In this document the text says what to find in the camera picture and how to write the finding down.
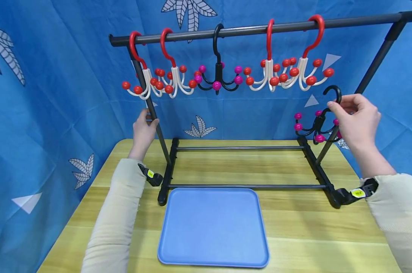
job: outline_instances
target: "blue backdrop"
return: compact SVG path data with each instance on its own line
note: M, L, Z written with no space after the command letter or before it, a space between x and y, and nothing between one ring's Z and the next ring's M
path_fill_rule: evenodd
M34 272L76 209L114 145L132 138L132 123L145 103L120 86L136 85L125 48L113 48L108 34L132 30L174 31L304 21L411 10L410 0L64 0L0 1L0 272ZM165 138L195 138L196 116L215 127L201 138L294 139L293 115L310 126L325 107L329 84L355 91L389 25L327 29L309 53L335 69L321 86L272 93L204 92L156 98ZM273 59L300 57L316 31L272 35ZM219 50L230 80L236 65L252 67L266 58L266 36L225 38ZM167 43L188 74L204 64L212 77L211 40ZM151 69L166 60L158 44L138 46ZM368 86L365 95L382 112L377 144L399 172L412 174L412 24L408 24ZM347 149L342 149L355 167Z

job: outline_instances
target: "yellow label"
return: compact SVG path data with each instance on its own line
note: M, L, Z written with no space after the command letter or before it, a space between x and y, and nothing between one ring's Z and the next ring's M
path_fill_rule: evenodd
M354 190L350 191L350 193L353 196L355 196L356 198L364 198L366 196L365 192L361 189L354 189Z
M148 177L153 178L154 172L152 172L151 170L148 170L147 175Z

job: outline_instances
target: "wooden table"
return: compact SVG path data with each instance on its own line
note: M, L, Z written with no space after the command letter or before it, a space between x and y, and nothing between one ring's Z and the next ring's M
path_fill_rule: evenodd
M171 140L166 141L168 148ZM80 272L92 228L109 190L118 161L125 158L132 140L113 149L79 207L60 234L40 273ZM296 141L181 140L180 146L286 146ZM316 155L322 145L312 146ZM164 173L165 158L154 141L145 158L154 172ZM336 188L352 189L359 181L336 146L322 166ZM317 184L300 151L190 151L178 153L175 184ZM140 200L128 272L255 272L238 268L162 265L157 245L165 207L157 204L159 188L146 184ZM274 273L391 273L400 272L383 233L365 201L332 208L321 190L257 190L270 262L262 272Z

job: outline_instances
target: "left hand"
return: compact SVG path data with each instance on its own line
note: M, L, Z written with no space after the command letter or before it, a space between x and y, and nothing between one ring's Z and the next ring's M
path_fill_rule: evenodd
M129 158L143 161L148 147L154 140L159 119L155 119L154 121L147 120L151 120L151 115L148 109L143 109L138 119L133 123L134 143Z

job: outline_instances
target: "hand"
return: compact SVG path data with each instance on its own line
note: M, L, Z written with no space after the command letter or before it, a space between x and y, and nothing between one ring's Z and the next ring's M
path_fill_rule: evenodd
M369 100L361 94L353 94L343 96L340 104L329 101L327 106L338 118L341 135L352 153L376 147L381 113Z
M152 122L147 120L151 120L151 115L149 115L148 109L143 109L138 119L133 123L134 143L128 158L143 161L159 124L159 119L155 119Z

